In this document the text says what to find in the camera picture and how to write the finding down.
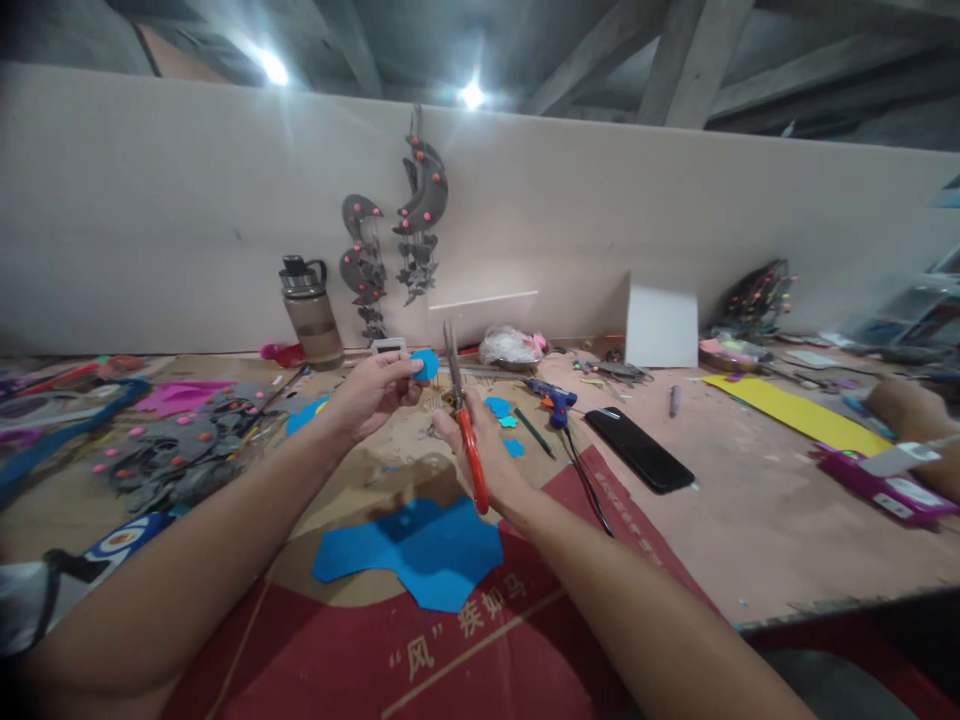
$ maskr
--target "hanging decoration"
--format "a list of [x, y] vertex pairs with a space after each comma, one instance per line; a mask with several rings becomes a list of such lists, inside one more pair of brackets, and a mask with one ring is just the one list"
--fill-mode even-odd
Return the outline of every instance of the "hanging decoration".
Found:
[[443, 217], [450, 192], [440, 153], [421, 136], [422, 115], [423, 109], [415, 105], [406, 138], [413, 159], [403, 159], [412, 197], [397, 210], [401, 219], [392, 228], [404, 238], [400, 241], [403, 270], [397, 280], [407, 286], [409, 294], [405, 305], [435, 286], [433, 275], [437, 261], [433, 251], [437, 247], [437, 236], [428, 235], [426, 231]]
[[354, 305], [359, 305], [360, 317], [366, 323], [363, 337], [369, 342], [387, 337], [383, 326], [383, 313], [380, 312], [380, 298], [384, 297], [387, 283], [387, 269], [383, 265], [380, 252], [380, 237], [377, 223], [368, 223], [368, 239], [363, 237], [363, 221], [367, 218], [379, 218], [380, 212], [372, 200], [363, 195], [347, 195], [343, 200], [343, 224], [350, 233], [353, 247], [340, 258], [340, 276], [347, 287], [357, 293]]
[[[403, 158], [411, 198], [397, 210], [400, 220], [391, 228], [401, 236], [398, 249], [403, 258], [403, 270], [396, 277], [408, 290], [404, 306], [435, 286], [437, 236], [427, 231], [443, 217], [449, 196], [440, 153], [420, 135], [422, 114], [420, 105], [415, 105], [410, 118], [410, 134], [406, 137], [410, 157]], [[387, 294], [387, 271], [378, 233], [380, 217], [380, 208], [363, 195], [348, 195], [343, 201], [343, 224], [350, 234], [352, 247], [340, 258], [340, 275], [347, 287], [357, 293], [353, 304], [359, 305], [357, 312], [366, 324], [362, 335], [368, 345], [388, 337], [380, 310], [380, 300]], [[366, 237], [363, 228], [368, 229]]]

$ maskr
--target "right hand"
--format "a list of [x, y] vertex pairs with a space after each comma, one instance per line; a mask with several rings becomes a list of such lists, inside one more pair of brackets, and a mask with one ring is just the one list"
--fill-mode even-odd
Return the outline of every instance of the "right hand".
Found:
[[[464, 400], [470, 412], [473, 432], [477, 436], [477, 450], [480, 451], [480, 462], [483, 465], [483, 476], [487, 483], [487, 492], [490, 494], [490, 504], [494, 510], [503, 514], [506, 507], [510, 507], [524, 492], [532, 489], [524, 477], [517, 470], [513, 458], [507, 452], [500, 437], [500, 424], [494, 419], [483, 404], [483, 400], [476, 390], [470, 388], [464, 391]], [[460, 464], [458, 477], [466, 479], [467, 494], [473, 497], [473, 475], [470, 472], [470, 463], [467, 460], [463, 447], [463, 434], [456, 419], [443, 410], [433, 411], [433, 426], [446, 441]]]

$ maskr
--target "left hand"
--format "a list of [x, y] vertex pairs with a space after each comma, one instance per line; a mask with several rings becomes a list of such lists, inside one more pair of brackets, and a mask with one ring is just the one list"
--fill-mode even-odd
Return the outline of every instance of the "left hand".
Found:
[[413, 375], [422, 369], [423, 361], [411, 360], [410, 353], [371, 355], [353, 369], [317, 419], [356, 445], [382, 428], [401, 406], [420, 402], [423, 388]]

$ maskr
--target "phone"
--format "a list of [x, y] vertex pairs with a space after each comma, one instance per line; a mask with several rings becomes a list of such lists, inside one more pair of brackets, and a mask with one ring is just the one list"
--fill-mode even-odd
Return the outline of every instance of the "phone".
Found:
[[610, 407], [607, 410], [619, 415], [619, 419], [596, 410], [591, 410], [584, 417], [647, 487], [658, 495], [665, 495], [690, 485], [696, 479], [660, 443], [624, 415], [620, 408]]

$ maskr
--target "pencil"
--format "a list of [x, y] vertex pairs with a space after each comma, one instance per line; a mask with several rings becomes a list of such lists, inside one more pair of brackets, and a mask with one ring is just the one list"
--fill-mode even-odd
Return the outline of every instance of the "pencil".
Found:
[[520, 418], [520, 422], [522, 422], [524, 424], [524, 427], [526, 427], [527, 430], [530, 431], [534, 439], [538, 443], [540, 443], [540, 447], [544, 449], [547, 455], [549, 455], [551, 458], [556, 460], [557, 456], [553, 454], [553, 450], [550, 449], [550, 446], [547, 444], [547, 441], [543, 439], [543, 436], [541, 436], [540, 433], [537, 432], [537, 429], [533, 425], [531, 425], [530, 421], [527, 420], [527, 418], [524, 416], [522, 412], [520, 412], [520, 408], [514, 408], [513, 412], [516, 413], [518, 418]]

